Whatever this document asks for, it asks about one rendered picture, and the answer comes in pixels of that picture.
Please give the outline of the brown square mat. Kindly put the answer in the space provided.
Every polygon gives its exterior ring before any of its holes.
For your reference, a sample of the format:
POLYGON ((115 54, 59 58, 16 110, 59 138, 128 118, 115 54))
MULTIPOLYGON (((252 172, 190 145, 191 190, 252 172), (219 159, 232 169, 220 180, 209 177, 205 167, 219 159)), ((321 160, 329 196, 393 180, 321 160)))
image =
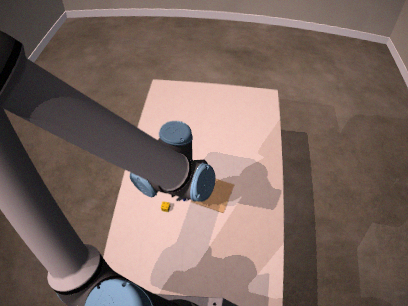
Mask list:
POLYGON ((232 193, 233 187, 234 184, 216 179, 213 192, 206 201, 204 202, 190 201, 190 202, 224 213, 224 210, 232 193))

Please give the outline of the yellow die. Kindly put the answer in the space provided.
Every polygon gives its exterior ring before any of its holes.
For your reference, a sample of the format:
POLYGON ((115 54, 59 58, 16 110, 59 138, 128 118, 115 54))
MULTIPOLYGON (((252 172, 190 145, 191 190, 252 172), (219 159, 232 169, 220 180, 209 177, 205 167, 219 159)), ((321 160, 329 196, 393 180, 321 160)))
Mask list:
POLYGON ((161 210, 165 212, 169 212, 169 209, 170 209, 170 203, 163 201, 161 205, 161 210))

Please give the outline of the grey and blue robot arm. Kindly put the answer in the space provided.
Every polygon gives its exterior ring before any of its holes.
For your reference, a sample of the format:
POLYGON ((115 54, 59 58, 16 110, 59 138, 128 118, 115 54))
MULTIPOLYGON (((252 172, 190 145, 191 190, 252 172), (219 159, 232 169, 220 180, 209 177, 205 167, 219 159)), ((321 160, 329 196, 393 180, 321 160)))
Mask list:
POLYGON ((155 139, 27 59, 23 44, 0 31, 0 209, 48 270, 49 285, 68 306, 198 306, 151 293, 81 241, 3 108, 131 172, 148 197, 162 192, 203 202, 215 172, 205 159, 193 160, 191 128, 169 121, 155 139))

